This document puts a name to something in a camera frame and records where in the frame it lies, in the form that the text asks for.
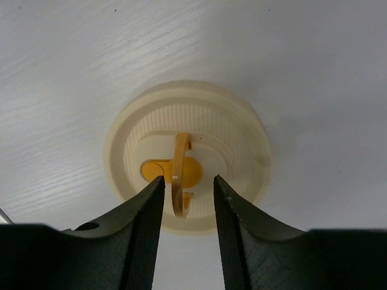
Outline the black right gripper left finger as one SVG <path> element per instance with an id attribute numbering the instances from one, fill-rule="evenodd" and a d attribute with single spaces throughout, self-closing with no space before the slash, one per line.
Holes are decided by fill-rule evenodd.
<path id="1" fill-rule="evenodd" d="M 2 289 L 151 289 L 165 183 L 74 230 L 1 225 Z"/>

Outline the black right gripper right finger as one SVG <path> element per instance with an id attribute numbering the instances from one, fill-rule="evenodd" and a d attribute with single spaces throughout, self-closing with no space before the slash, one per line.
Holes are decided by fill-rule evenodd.
<path id="1" fill-rule="evenodd" d="M 385 230 L 291 227 L 213 182 L 226 289 L 385 289 Z"/>

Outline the cream lid with orange handle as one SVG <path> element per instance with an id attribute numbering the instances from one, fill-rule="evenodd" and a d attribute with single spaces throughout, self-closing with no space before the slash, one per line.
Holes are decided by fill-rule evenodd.
<path id="1" fill-rule="evenodd" d="M 261 121 L 243 99 L 211 83 L 179 80 L 142 92 L 118 114 L 103 165 L 124 201 L 163 176 L 163 228 L 201 235 L 216 227 L 214 177 L 258 205 L 270 188 L 273 158 Z"/>

